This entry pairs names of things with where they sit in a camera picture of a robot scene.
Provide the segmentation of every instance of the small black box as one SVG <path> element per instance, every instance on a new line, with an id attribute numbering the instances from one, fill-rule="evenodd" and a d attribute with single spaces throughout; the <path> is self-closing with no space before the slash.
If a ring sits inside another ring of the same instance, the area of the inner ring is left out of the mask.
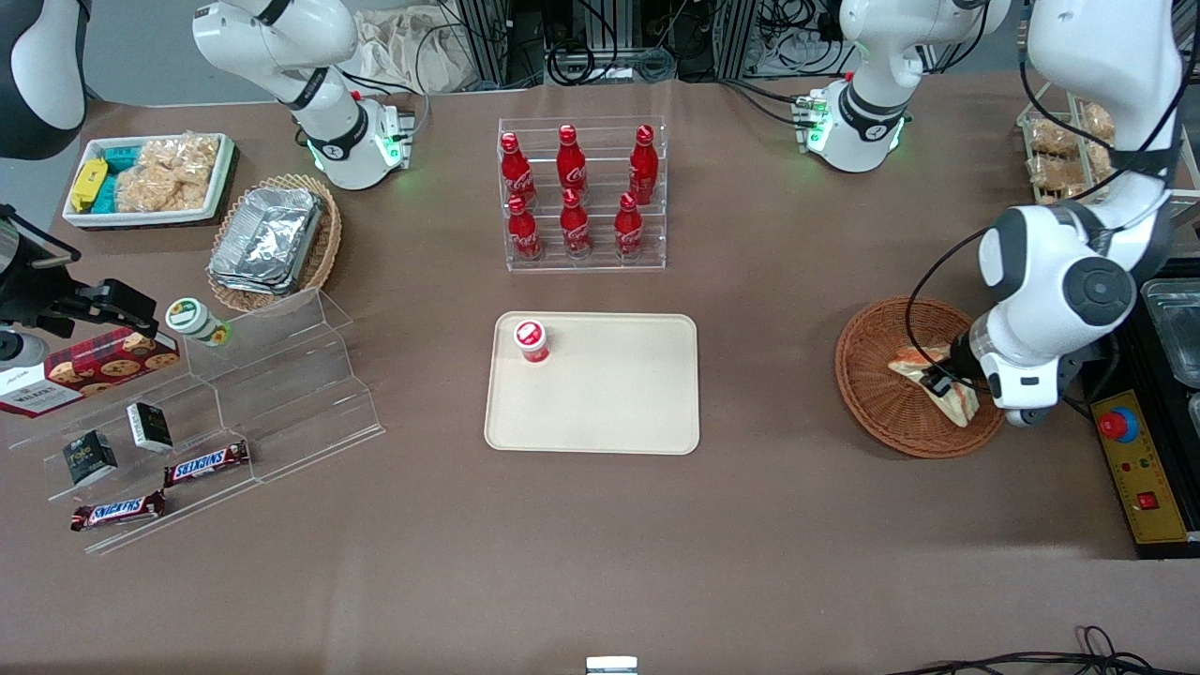
<path id="1" fill-rule="evenodd" d="M 170 430 L 167 429 L 167 416 L 162 410 L 149 404 L 132 404 L 126 412 L 130 416 L 130 428 L 133 430 L 133 444 L 155 453 L 172 449 Z"/>
<path id="2" fill-rule="evenodd" d="M 71 480 L 76 486 L 95 483 L 116 468 L 113 448 L 100 431 L 89 431 L 71 441 L 71 444 L 62 448 L 62 456 L 67 460 Z"/>

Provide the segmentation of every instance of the blue package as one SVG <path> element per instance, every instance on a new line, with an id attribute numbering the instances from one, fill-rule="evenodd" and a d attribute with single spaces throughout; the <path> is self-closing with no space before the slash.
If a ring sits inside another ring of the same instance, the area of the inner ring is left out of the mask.
<path id="1" fill-rule="evenodd" d="M 91 213 L 94 214 L 115 214 L 116 213 L 116 177 L 109 175 L 104 179 L 104 183 L 100 184 L 100 193 L 96 195 L 96 201 L 91 205 Z"/>
<path id="2" fill-rule="evenodd" d="M 104 150 L 104 161 L 108 162 L 108 171 L 110 173 L 120 173 L 138 161 L 138 153 L 142 149 L 136 145 L 130 145 L 127 148 L 109 148 Z"/>

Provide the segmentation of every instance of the clear acrylic rack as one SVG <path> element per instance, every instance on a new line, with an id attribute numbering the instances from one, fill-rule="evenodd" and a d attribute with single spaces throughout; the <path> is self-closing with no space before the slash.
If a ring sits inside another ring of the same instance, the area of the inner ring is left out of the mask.
<path id="1" fill-rule="evenodd" d="M 328 295 L 305 291 L 229 323 L 232 340 L 220 348 L 181 340 L 179 365 L 36 419 L 5 418 L 8 437 L 20 438 L 12 452 L 44 458 L 47 498 L 61 509 L 64 531 L 79 506 L 146 496 L 162 488 L 163 467 L 248 442 L 248 465 L 169 488 L 166 516 L 71 533 L 88 552 L 142 539 L 383 434 L 371 392 L 350 368 L 350 318 Z M 133 444 L 126 407 L 137 401 L 163 410 L 173 450 Z M 76 488 L 62 448 L 94 429 L 108 437 L 118 467 Z"/>
<path id="2" fill-rule="evenodd" d="M 554 157 L 558 155 L 558 127 L 575 125 L 580 149 L 588 161 L 588 227 L 593 250 L 576 261 L 566 256 L 558 216 L 563 210 L 563 192 L 558 183 Z M 640 125 L 654 127 L 654 149 L 659 155 L 659 179 L 649 204 L 638 207 L 642 214 L 642 255 L 636 261 L 617 256 L 613 221 L 622 192 L 629 190 L 629 155 L 634 150 L 635 133 Z M 508 234 L 508 191 L 499 165 L 504 153 L 499 137 L 514 132 L 521 150 L 529 159 L 533 181 L 538 187 L 538 207 L 532 210 L 538 221 L 538 234 L 546 250 L 540 261 L 516 256 Z M 593 118 L 529 118 L 500 119 L 496 137 L 496 162 L 499 178 L 500 232 L 504 237 L 504 258 L 509 271 L 620 271 L 655 270 L 667 264 L 667 127 L 661 115 L 593 117 Z"/>

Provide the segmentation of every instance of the coca-cola bottle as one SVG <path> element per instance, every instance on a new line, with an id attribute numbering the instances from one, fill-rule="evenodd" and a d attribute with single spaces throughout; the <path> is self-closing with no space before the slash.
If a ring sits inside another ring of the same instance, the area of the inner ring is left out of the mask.
<path id="1" fill-rule="evenodd" d="M 576 143 L 575 127 L 564 124 L 558 127 L 558 156 L 554 163 L 558 165 L 558 181 L 563 190 L 571 189 L 580 191 L 580 201 L 588 202 L 588 161 L 583 156 Z"/>
<path id="2" fill-rule="evenodd" d="M 536 207 L 538 189 L 533 185 L 533 168 L 529 167 L 529 160 L 521 151 L 517 135 L 511 131 L 502 133 L 500 150 L 504 151 L 504 159 L 500 160 L 500 173 L 504 174 L 504 187 L 509 191 L 509 196 L 523 197 L 527 209 Z"/>
<path id="3" fill-rule="evenodd" d="M 620 196 L 614 227 L 617 255 L 623 261 L 637 259 L 642 255 L 642 214 L 637 213 L 637 198 L 630 192 Z"/>
<path id="4" fill-rule="evenodd" d="M 588 257 L 592 253 L 592 237 L 588 234 L 588 214 L 580 205 L 578 190 L 563 190 L 563 213 L 558 216 L 558 222 L 563 226 L 566 256 L 576 261 Z"/>
<path id="5" fill-rule="evenodd" d="M 649 204 L 659 179 L 659 154 L 654 150 L 654 127 L 637 127 L 637 144 L 629 156 L 629 191 L 638 204 Z"/>
<path id="6" fill-rule="evenodd" d="M 526 211 L 524 197 L 521 195 L 509 197 L 509 239 L 512 240 L 512 250 L 518 258 L 540 261 L 546 253 L 538 239 L 538 221 Z"/>

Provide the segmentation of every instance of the cookie box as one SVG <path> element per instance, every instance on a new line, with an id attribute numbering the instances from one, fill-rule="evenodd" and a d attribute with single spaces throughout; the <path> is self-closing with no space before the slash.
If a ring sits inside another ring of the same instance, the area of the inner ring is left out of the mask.
<path id="1" fill-rule="evenodd" d="M 50 354 L 41 365 L 0 372 L 0 411 L 40 417 L 179 363 L 175 341 L 119 328 Z"/>

